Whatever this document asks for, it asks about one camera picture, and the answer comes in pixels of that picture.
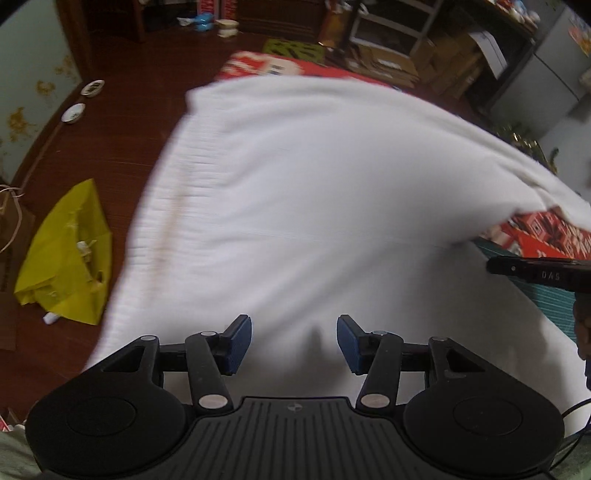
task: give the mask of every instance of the white string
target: white string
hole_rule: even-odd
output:
[[[12,197],[12,199],[14,200],[14,206],[17,209],[17,214],[18,214],[18,222],[17,222],[17,226],[14,229],[14,232],[10,238],[10,240],[8,241],[8,243],[6,245],[4,245],[4,247],[2,247],[2,249],[0,250],[0,254],[2,252],[4,252],[8,247],[10,247],[10,245],[12,244],[12,242],[14,242],[14,239],[17,237],[17,233],[21,228],[21,223],[22,223],[22,210],[21,210],[21,204],[19,203],[18,199],[20,197],[22,197],[24,195],[24,193],[22,192],[22,189],[19,187],[11,187],[9,185],[0,185],[0,193],[3,192],[10,192],[10,195]]]

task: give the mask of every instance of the wall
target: wall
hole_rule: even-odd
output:
[[[0,175],[11,182],[80,75],[53,0],[28,0],[0,25]]]
[[[540,140],[546,155],[554,147],[558,177],[591,202],[591,96],[587,95]]]

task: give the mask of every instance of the black cable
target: black cable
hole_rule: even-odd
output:
[[[583,428],[583,430],[581,430],[581,431],[579,432],[579,436],[578,436],[578,437],[577,437],[577,439],[576,439],[576,440],[573,442],[573,445],[572,445],[572,447],[571,447],[571,448],[569,448],[569,451],[568,451],[568,452],[566,452],[566,453],[563,455],[563,457],[562,457],[560,460],[558,460],[558,462],[556,462],[554,465],[552,465],[552,466],[551,466],[551,467],[548,469],[548,471],[550,471],[550,470],[553,470],[553,469],[555,469],[556,467],[558,467],[558,466],[559,466],[559,465],[560,465],[562,462],[564,462],[564,461],[566,460],[566,457],[568,457],[568,456],[569,456],[571,453],[573,453],[573,450],[574,450],[575,448],[577,448],[577,445],[578,445],[579,443],[581,443],[581,440],[583,440],[583,436],[584,436],[585,432],[587,431],[587,429],[589,428],[589,425],[591,425],[591,415],[589,415],[589,420],[587,420],[587,425],[585,425],[585,427]]]
[[[570,407],[568,410],[566,410],[563,414],[562,414],[562,418],[566,418],[568,417],[572,412],[574,412],[575,410],[578,410],[581,407],[584,407],[585,405],[589,405],[591,403],[591,398],[588,398],[587,400],[583,400],[580,401],[579,403],[577,403],[576,405],[573,405],[572,407]]]

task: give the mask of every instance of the wooden cabinet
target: wooden cabinet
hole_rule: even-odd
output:
[[[316,42],[324,0],[238,0],[240,30]]]

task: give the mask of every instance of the hand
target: hand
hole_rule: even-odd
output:
[[[591,358],[591,294],[576,293],[573,305],[574,334],[577,336],[579,356]]]

